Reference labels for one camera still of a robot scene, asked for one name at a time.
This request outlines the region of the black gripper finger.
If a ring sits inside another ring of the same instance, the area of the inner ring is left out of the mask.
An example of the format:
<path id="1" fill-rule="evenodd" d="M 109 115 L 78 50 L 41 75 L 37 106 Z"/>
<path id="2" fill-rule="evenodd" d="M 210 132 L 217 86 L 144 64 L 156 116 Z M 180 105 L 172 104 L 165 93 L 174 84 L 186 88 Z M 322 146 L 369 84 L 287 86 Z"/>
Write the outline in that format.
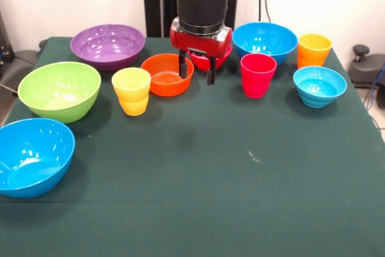
<path id="1" fill-rule="evenodd" d="M 209 69 L 207 71 L 207 85 L 215 84 L 215 74 L 216 74 L 217 61 L 216 57 L 209 57 Z"/>
<path id="2" fill-rule="evenodd" d="M 186 79 L 188 76 L 188 66 L 186 64 L 186 51 L 179 51 L 179 76 Z"/>

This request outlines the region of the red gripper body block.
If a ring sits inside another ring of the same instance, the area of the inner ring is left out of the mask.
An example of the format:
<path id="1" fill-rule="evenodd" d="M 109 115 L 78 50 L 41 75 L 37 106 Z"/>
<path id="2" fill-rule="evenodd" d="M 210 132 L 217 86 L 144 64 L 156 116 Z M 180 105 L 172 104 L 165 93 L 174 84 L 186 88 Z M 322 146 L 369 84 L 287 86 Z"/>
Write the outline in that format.
<path id="1" fill-rule="evenodd" d="M 170 27 L 170 41 L 174 48 L 182 51 L 198 51 L 206 56 L 222 58 L 232 41 L 232 29 L 224 26 L 210 36 L 198 36 L 187 33 L 181 27 L 181 21 L 175 17 Z"/>

